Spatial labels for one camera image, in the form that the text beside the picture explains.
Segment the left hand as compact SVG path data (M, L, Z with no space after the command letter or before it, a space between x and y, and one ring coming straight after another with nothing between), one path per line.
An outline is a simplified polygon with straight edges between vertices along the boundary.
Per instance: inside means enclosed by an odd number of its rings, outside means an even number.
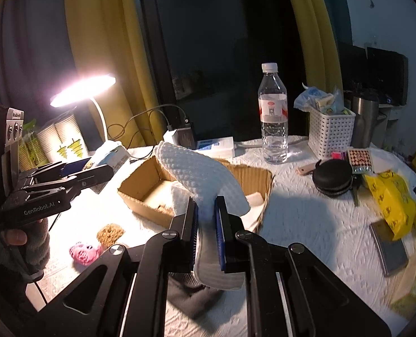
M4 230L1 236L4 242L10 246L24 246L32 247L39 246L45 239L48 233L47 220L34 221L26 224L19 229Z

